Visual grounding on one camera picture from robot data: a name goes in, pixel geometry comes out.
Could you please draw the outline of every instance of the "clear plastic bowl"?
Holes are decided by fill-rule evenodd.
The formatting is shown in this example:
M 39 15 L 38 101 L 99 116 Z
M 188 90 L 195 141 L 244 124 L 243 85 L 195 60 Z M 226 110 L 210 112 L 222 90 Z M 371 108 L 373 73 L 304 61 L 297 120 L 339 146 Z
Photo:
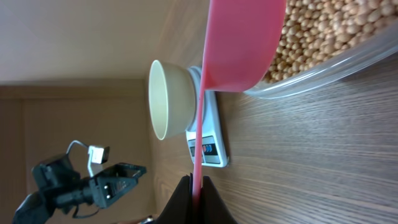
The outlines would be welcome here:
M 260 81 L 245 94 L 265 99 L 296 95 L 351 75 L 395 52 L 398 52 L 398 22 L 307 71 L 273 84 Z

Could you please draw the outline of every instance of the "wall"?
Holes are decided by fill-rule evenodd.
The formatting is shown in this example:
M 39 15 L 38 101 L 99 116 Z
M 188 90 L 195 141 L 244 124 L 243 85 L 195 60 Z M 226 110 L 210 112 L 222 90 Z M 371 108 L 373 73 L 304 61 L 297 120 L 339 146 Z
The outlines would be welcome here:
M 128 162 L 146 166 L 148 173 L 139 180 L 136 188 L 96 216 L 87 220 L 71 220 L 72 213 L 65 216 L 56 211 L 48 223 L 114 223 L 142 218 L 156 212 L 144 83 L 142 80 L 136 82 L 138 85 L 134 85 L 134 95 L 128 95 L 125 91 L 104 93 L 104 88 L 83 91 L 85 87 L 70 88 L 71 91 L 65 88 L 37 87 L 42 90 L 41 94 L 38 94 L 40 91 L 37 89 L 29 91 L 31 87 L 14 87 L 13 91 L 0 91 L 8 93 L 3 94 L 3 97 L 22 98 L 0 101 L 0 119 L 5 121 L 0 126 L 0 139 L 2 145 L 7 143 L 7 147 L 0 150 L 1 158 L 6 161 L 1 164 L 1 168 L 11 165 L 17 167 L 12 170 L 17 178 L 6 183 L 5 187 L 2 186 L 5 192 L 15 192 L 13 194 L 17 196 L 12 199 L 12 205 L 7 207 L 7 212 L 0 213 L 2 219 L 5 217 L 5 223 L 9 223 L 12 217 L 9 214 L 14 213 L 26 193 L 37 190 L 30 169 L 46 158 L 65 153 L 74 139 L 87 144 L 110 146 L 111 152 L 106 166 Z M 11 151 L 12 157 L 5 159 L 3 154 Z M 86 149 L 79 146 L 73 148 L 70 159 L 82 176 L 88 175 Z M 8 171 L 2 169 L 1 175 L 3 174 L 8 174 Z M 19 189 L 13 189 L 15 182 L 21 183 Z M 86 215 L 95 210 L 94 206 L 82 207 L 80 214 Z
M 0 83 L 142 78 L 172 2 L 0 1 Z

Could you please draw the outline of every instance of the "black cable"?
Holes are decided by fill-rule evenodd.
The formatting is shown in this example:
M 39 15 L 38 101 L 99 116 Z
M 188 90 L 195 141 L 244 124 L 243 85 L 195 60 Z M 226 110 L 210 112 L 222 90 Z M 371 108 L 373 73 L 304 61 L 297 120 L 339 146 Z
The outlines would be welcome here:
M 77 218 L 77 219 L 89 218 L 89 217 L 92 217 L 93 215 L 96 215 L 99 211 L 100 211 L 100 209 L 98 209 L 95 213 L 79 216 L 79 215 L 77 215 L 77 213 L 79 212 L 79 205 L 76 205 L 76 209 L 75 209 L 75 212 L 73 212 L 72 218 Z
M 74 144 L 79 144 L 79 145 L 81 145 L 81 146 L 83 146 L 83 147 L 85 147 L 85 148 L 88 149 L 88 145 L 82 143 L 81 141 L 73 140 L 73 141 L 69 144 L 69 146 L 68 146 L 67 154 L 69 154 L 70 149 L 73 147 Z

